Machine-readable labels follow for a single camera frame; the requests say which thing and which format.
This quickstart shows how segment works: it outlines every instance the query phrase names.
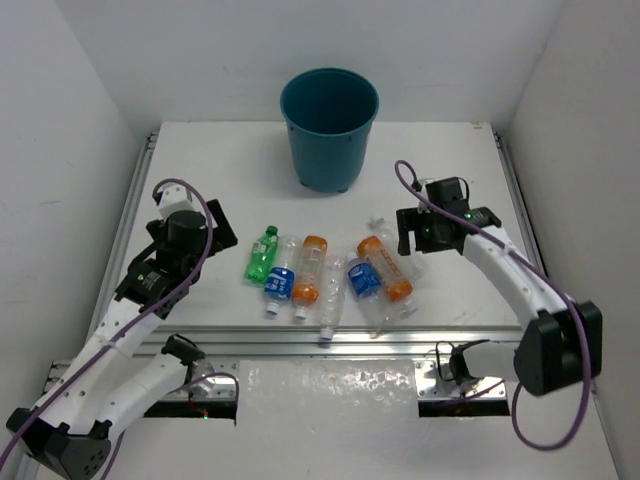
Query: green bottle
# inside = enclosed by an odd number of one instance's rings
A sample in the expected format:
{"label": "green bottle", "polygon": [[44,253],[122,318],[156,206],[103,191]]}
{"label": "green bottle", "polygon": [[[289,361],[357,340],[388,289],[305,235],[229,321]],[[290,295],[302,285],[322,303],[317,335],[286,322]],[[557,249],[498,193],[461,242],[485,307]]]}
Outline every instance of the green bottle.
{"label": "green bottle", "polygon": [[278,229],[269,225],[265,234],[253,243],[251,261],[244,271],[244,277],[255,285],[264,285],[277,249]]}

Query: blue bin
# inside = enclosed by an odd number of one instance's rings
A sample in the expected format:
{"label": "blue bin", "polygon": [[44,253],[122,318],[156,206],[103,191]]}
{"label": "blue bin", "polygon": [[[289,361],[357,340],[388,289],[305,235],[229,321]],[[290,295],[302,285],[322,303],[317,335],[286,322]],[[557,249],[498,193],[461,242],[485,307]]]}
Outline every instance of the blue bin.
{"label": "blue bin", "polygon": [[282,91],[300,182],[320,192],[345,192],[362,170],[378,113],[378,93],[365,78],[339,68],[302,73]]}

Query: bottle with orange label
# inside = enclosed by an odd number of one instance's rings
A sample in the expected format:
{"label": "bottle with orange label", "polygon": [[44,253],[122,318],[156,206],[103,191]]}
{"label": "bottle with orange label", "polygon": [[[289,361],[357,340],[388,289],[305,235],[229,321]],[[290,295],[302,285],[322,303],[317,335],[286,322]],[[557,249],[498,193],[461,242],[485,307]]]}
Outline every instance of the bottle with orange label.
{"label": "bottle with orange label", "polygon": [[399,317],[407,317],[417,310],[409,295],[413,291],[411,282],[376,236],[365,238],[358,245],[358,255],[375,269],[382,282],[387,298],[396,306]]}
{"label": "bottle with orange label", "polygon": [[327,241],[324,238],[309,235],[304,239],[292,296],[299,320],[307,318],[309,309],[318,299],[320,274],[326,254]]}

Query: bottle with blue label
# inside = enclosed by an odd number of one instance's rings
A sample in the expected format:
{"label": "bottle with blue label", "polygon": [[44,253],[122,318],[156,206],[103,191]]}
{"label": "bottle with blue label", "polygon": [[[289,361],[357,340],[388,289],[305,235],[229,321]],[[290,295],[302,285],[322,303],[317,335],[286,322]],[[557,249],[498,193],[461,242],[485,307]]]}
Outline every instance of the bottle with blue label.
{"label": "bottle with blue label", "polygon": [[300,257],[302,240],[293,235],[283,235],[278,239],[278,250],[273,262],[273,268],[264,286],[267,300],[267,313],[277,315],[280,306],[291,298],[295,283],[295,269]]}
{"label": "bottle with blue label", "polygon": [[373,267],[355,252],[347,254],[347,275],[356,294],[358,308],[365,320],[374,327],[377,335],[383,325],[392,320],[380,277]]}

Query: white table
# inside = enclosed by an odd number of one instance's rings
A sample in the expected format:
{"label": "white table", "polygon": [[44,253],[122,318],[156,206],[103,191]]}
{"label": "white table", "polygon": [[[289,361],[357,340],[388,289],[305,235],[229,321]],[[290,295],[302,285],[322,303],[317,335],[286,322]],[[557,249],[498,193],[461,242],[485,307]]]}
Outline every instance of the white table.
{"label": "white table", "polygon": [[[465,177],[472,205],[491,208],[525,251],[526,231],[523,236],[508,175],[487,124],[377,123],[362,174],[347,193],[333,196],[314,193],[298,183],[284,124],[163,125],[148,173],[143,165],[125,212],[125,220],[135,214],[135,221],[130,235],[128,228],[122,229],[116,245],[116,252],[126,247],[126,254],[120,255],[124,263],[114,255],[111,270],[115,273],[105,285],[121,278],[119,272],[149,243],[144,226],[157,217],[150,193],[158,181],[181,177],[205,198],[221,201],[239,244],[205,264],[200,282],[166,324],[169,330],[195,333],[196,342],[212,335],[244,339],[242,347],[233,341],[211,342],[207,350],[215,354],[225,347],[224,355],[232,355],[236,349],[241,385],[238,425],[228,420],[140,420],[127,432],[112,480],[173,480],[185,474],[262,480],[617,478],[593,402],[568,448],[539,453],[519,443],[509,417],[418,418],[413,364],[424,354],[420,349],[399,347],[397,351],[404,352],[400,357],[406,359],[395,361],[251,360],[258,350],[260,355],[277,356],[277,350],[285,348],[275,344],[269,349],[264,341],[253,344],[256,338],[295,339],[310,334],[294,324],[290,309],[277,319],[266,319],[261,292],[242,284],[251,242],[266,225],[275,224],[282,233],[323,235],[331,252],[353,249],[369,234],[365,224],[373,212],[393,219],[396,209],[415,205],[393,175],[398,158],[411,161],[421,176]],[[425,260],[427,278],[415,294],[421,308],[405,321],[405,327],[422,330],[429,338],[448,330],[454,333],[447,335],[468,334],[469,338],[498,332],[517,339],[513,313],[471,264],[454,252],[428,255]],[[368,335],[354,330],[364,326],[364,320],[351,294],[342,324],[351,327],[336,335],[346,342],[340,347],[345,352],[353,351],[350,339],[368,341]],[[146,355],[159,349],[167,328],[152,335],[157,337],[155,343],[143,346]],[[405,335],[419,338],[415,333]],[[301,345],[311,348],[309,342]],[[395,351],[387,344],[372,345],[371,357],[384,358],[388,348]],[[369,351],[360,347],[360,352]],[[239,348],[244,353],[237,353]],[[524,395],[523,430],[540,442],[557,440],[573,419],[578,396],[579,386],[535,401]],[[53,478],[43,468],[37,473],[37,480]]]}
{"label": "white table", "polygon": [[[395,224],[395,211],[417,201],[393,172],[395,160],[413,163],[423,177],[461,176],[471,187],[472,206],[491,208],[524,251],[516,211],[488,124],[376,123],[364,168],[348,192],[315,193],[298,182],[283,123],[165,123],[160,132],[131,237],[126,265],[150,241],[145,225],[158,213],[153,187],[167,177],[183,178],[206,199],[218,198],[239,239],[237,247],[210,259],[187,301],[168,325],[292,326],[291,307],[274,319],[264,315],[262,291],[242,284],[252,242],[267,225],[301,238],[315,233],[329,252],[345,254],[371,235],[366,223],[381,212]],[[420,310],[405,326],[515,325],[515,317],[493,286],[456,252],[423,257],[427,276],[416,287]],[[342,325],[364,326],[354,296],[347,295]]]}

